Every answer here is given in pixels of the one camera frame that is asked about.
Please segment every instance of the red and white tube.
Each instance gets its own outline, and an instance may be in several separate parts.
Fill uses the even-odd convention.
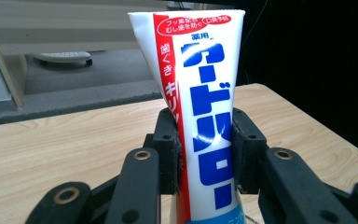
[[[182,144],[172,223],[245,223],[231,122],[242,10],[129,13]]]

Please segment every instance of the dark wall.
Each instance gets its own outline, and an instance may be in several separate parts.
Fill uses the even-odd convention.
[[[268,0],[250,33],[264,3],[238,5],[238,84],[270,87],[358,147],[358,1]]]

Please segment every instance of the screw hole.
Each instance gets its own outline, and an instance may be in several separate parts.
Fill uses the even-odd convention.
[[[338,216],[330,211],[322,210],[319,215],[328,222],[338,223]]]
[[[293,158],[290,153],[283,151],[283,150],[274,152],[274,155],[281,160],[291,160]]]
[[[130,210],[123,214],[123,216],[121,217],[121,220],[124,223],[134,223],[134,222],[136,222],[136,220],[138,220],[138,218],[139,218],[139,212],[137,212],[135,210]]]
[[[142,161],[142,160],[147,160],[152,156],[152,154],[148,151],[137,151],[133,157],[138,160],[138,161]]]
[[[66,189],[62,189],[58,191],[58,193],[54,196],[54,202],[56,204],[66,204],[70,203],[74,199],[79,196],[80,190],[75,187],[68,187]]]

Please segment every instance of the wooden table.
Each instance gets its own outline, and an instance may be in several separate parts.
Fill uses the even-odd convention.
[[[270,147],[296,151],[322,181],[358,182],[358,148],[265,86],[237,87],[234,106]],[[68,181],[95,188],[118,175],[126,154],[155,128],[163,100],[0,125],[0,223],[23,223],[47,191]],[[162,197],[162,223],[170,198]],[[241,195],[245,213],[263,223],[257,196]]]

